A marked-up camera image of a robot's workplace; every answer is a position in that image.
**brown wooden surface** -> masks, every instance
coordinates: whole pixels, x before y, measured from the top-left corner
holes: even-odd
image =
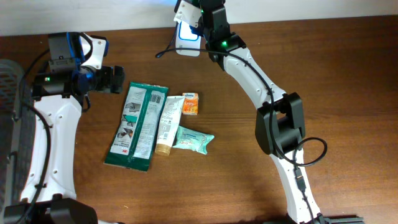
[[[397,223],[398,17],[363,17],[232,25],[268,76],[304,103],[307,136],[329,152],[307,169],[325,215]],[[105,65],[122,65],[126,82],[200,94],[198,116],[181,125],[215,135],[208,155],[174,149],[155,155],[148,173],[103,165],[121,117],[122,95],[91,94],[76,134],[78,200],[98,217],[126,223],[228,223],[286,213],[275,165],[254,137],[256,110],[239,85],[208,56],[155,59],[172,29],[95,32],[111,42]],[[0,57],[24,68],[47,37],[0,38]],[[306,160],[320,146],[305,146]]]

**blue wet wipes packet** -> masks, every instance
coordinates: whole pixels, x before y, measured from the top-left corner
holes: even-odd
[[[190,149],[207,155],[206,146],[211,140],[213,140],[213,138],[214,135],[203,134],[179,126],[177,130],[177,142],[173,147],[179,149]]]

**bright light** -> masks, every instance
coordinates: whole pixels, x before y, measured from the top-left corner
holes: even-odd
[[[180,27],[180,39],[182,40],[197,40],[198,36],[192,34],[191,28],[189,28],[189,24],[184,21],[181,21]]]

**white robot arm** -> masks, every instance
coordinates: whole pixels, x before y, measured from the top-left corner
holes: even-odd
[[[286,94],[259,68],[241,38],[229,30],[224,0],[178,0],[174,21],[186,22],[192,34],[206,39],[206,50],[213,62],[231,75],[248,94],[257,109],[256,138],[261,149],[274,161],[287,199],[289,221],[284,223],[363,223],[362,218],[331,220],[324,218],[314,201],[305,166],[318,162],[327,151],[319,138],[302,140],[305,135],[302,101],[298,94]],[[286,116],[277,120],[276,113]],[[324,144],[322,155],[303,163],[302,144],[308,140]]]
[[[6,207],[4,222],[105,224],[97,220],[93,208],[75,200],[75,135],[82,112],[90,108],[88,92],[120,93],[124,70],[102,65],[108,49],[104,37],[76,32],[50,34],[49,46],[50,72],[35,76],[35,103],[33,108],[28,106],[36,113],[35,139],[22,203]]]

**small orange package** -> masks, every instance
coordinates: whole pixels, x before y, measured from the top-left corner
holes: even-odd
[[[182,114],[198,115],[199,95],[198,93],[182,93],[185,96]]]

